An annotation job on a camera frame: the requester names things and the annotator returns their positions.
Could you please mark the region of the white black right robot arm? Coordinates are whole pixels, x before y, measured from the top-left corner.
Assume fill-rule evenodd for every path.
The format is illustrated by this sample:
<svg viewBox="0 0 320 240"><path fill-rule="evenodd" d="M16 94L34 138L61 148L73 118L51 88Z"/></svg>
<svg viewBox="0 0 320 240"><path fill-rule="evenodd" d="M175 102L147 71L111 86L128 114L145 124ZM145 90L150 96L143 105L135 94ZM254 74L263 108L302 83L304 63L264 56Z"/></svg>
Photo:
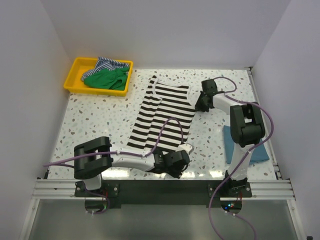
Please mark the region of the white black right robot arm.
<svg viewBox="0 0 320 240"><path fill-rule="evenodd" d="M196 101L197 112L219 109L229 115L230 135L234 142L232 159L224 180L214 193L233 197L246 188L248 168L254 149L265 136L265 125L260 106L255 102L237 100L225 91L219 91L216 78L203 80L202 91Z"/></svg>

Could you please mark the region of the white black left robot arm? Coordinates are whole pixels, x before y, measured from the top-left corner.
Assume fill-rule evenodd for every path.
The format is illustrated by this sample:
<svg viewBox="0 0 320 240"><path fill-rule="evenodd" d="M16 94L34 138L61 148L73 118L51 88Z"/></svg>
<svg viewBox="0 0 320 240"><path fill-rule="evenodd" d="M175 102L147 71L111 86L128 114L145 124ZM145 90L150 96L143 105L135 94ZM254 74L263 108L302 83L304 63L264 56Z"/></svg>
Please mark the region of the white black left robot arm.
<svg viewBox="0 0 320 240"><path fill-rule="evenodd" d="M92 196L99 196L104 190L102 172L109 168L136 169L146 173L169 174L179 179L190 163L194 147L183 143L169 152L160 147L150 151L129 151L113 146L108 137L99 137L74 147L74 178L84 182L85 189Z"/></svg>

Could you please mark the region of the blue ribbed tank top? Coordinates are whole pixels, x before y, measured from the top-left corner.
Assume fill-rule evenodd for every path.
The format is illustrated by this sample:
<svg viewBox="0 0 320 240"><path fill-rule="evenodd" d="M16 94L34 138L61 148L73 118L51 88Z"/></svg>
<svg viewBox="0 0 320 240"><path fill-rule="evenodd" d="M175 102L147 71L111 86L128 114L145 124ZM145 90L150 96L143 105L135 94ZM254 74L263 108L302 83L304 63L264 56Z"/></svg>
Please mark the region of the blue ribbed tank top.
<svg viewBox="0 0 320 240"><path fill-rule="evenodd" d="M231 128L227 125L223 126L223 141L225 149L225 162L229 165L232 162L235 143L231 136ZM260 145L254 149L249 164L258 164L268 161L270 158L264 145Z"/></svg>

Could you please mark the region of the black white striped tank top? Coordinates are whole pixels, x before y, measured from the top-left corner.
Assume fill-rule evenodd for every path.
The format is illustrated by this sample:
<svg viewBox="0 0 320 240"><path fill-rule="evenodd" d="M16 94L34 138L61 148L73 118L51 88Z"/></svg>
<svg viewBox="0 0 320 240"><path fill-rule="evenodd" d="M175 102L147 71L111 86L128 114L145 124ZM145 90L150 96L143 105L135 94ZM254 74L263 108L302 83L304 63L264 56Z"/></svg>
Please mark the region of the black white striped tank top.
<svg viewBox="0 0 320 240"><path fill-rule="evenodd" d="M127 146L150 150L157 144L165 152L186 143L196 110L188 85L168 85L157 76L149 79Z"/></svg>

